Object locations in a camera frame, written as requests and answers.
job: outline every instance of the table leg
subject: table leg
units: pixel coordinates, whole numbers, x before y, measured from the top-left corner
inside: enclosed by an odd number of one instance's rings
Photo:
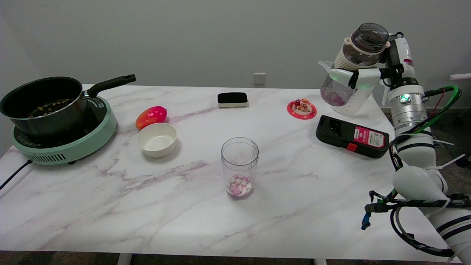
[[[311,259],[311,264],[313,265],[327,265],[327,260],[324,258],[315,258]]]
[[[120,253],[117,265],[129,265],[131,264],[132,253]]]

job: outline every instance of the black battery charger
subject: black battery charger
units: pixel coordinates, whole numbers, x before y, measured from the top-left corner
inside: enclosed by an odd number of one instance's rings
[[[334,146],[372,158],[388,151],[389,134],[322,115],[316,130],[317,138]]]

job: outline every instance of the wall outlet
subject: wall outlet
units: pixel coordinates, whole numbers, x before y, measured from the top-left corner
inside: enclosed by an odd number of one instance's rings
[[[266,78],[266,73],[253,73],[253,84],[264,85]]]

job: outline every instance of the mint green induction cooktop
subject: mint green induction cooktop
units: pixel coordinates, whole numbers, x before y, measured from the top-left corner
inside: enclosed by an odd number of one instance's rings
[[[113,136],[117,121],[103,98],[88,99],[87,118],[79,129],[53,139],[35,139],[13,128],[13,145],[32,162],[41,165],[73,164],[102,147]]]

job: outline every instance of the pot handle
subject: pot handle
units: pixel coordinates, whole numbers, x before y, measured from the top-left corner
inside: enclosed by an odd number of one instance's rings
[[[98,93],[100,93],[103,90],[122,86],[128,83],[134,82],[135,80],[136,80],[136,76],[132,74],[132,75],[120,76],[120,77],[116,77],[110,80],[100,82],[92,86],[90,89],[84,91],[82,98],[84,99],[94,98],[98,95]]]

